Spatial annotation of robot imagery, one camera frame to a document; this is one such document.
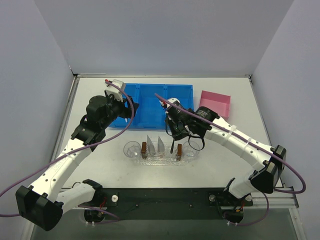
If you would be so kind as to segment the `red-capped toothpaste tube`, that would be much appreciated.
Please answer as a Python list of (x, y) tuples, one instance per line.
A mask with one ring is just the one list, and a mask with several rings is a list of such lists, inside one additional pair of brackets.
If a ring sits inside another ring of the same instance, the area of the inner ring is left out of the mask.
[(165, 144), (160, 138), (160, 136), (158, 137), (158, 140), (157, 140), (157, 152), (160, 154), (163, 154), (165, 152)]

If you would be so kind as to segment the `black toothbrush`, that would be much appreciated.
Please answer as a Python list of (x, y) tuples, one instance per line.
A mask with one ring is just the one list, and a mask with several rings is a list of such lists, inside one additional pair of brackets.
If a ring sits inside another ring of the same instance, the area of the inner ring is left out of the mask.
[(175, 140), (173, 139), (170, 147), (170, 154), (173, 154), (174, 146), (175, 146)]

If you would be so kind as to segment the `clear holder with brown ends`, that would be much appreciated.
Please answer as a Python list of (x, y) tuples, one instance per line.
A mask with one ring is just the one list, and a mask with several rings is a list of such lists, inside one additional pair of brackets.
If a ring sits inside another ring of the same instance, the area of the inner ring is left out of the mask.
[(148, 143), (142, 142), (141, 157), (145, 161), (150, 162), (180, 162), (183, 158), (182, 144), (173, 145), (161, 145), (160, 151), (156, 148), (154, 151), (149, 150)]

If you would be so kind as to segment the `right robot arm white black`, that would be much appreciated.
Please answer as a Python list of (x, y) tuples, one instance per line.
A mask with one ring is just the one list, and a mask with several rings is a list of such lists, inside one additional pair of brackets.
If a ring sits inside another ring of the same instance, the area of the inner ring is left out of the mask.
[(196, 111), (185, 109), (177, 99), (172, 104), (161, 105), (165, 110), (166, 128), (175, 141), (183, 138), (213, 141), (252, 167), (252, 171), (243, 177), (233, 177), (228, 182), (224, 188), (227, 196), (241, 200), (253, 192), (274, 192), (284, 169), (284, 147), (272, 147), (256, 141), (207, 107), (201, 106)]

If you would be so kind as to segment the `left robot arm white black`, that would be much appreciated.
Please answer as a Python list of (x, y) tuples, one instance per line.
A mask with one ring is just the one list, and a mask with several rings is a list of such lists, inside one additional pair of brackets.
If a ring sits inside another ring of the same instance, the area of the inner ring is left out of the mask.
[(15, 193), (19, 215), (45, 231), (52, 230), (63, 214), (82, 203), (92, 206), (101, 203), (102, 186), (90, 179), (84, 180), (66, 195), (61, 189), (80, 163), (106, 136), (106, 128), (118, 117), (132, 119), (139, 104), (131, 96), (117, 100), (113, 94), (97, 95), (89, 100), (86, 115), (82, 117), (61, 152), (58, 161), (30, 186), (20, 186)]

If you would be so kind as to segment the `clear plastic cup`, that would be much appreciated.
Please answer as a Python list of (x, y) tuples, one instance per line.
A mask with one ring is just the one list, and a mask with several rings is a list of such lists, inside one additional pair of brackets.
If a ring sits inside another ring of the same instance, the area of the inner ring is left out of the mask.
[(123, 147), (123, 153), (128, 158), (141, 158), (141, 145), (137, 141), (129, 141)]
[(182, 154), (186, 158), (195, 158), (200, 152), (200, 146), (196, 141), (186, 141), (182, 145)]

